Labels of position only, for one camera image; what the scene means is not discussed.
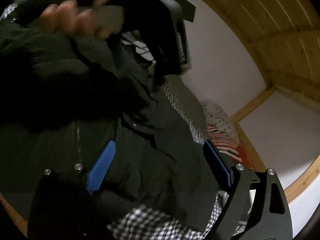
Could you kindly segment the person's left hand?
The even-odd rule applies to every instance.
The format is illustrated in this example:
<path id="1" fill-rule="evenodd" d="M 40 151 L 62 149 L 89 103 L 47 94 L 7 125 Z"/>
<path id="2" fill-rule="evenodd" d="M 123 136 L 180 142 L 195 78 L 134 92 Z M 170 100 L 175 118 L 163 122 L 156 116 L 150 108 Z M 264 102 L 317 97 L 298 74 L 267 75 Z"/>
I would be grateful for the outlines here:
<path id="1" fill-rule="evenodd" d="M 109 0 L 93 0 L 93 7 L 104 5 Z M 76 0 L 66 0 L 49 5 L 37 20 L 37 26 L 45 33 L 61 32 L 65 35 L 95 36 L 102 40 L 114 33 L 114 28 L 98 23 L 93 9 L 79 9 Z"/>

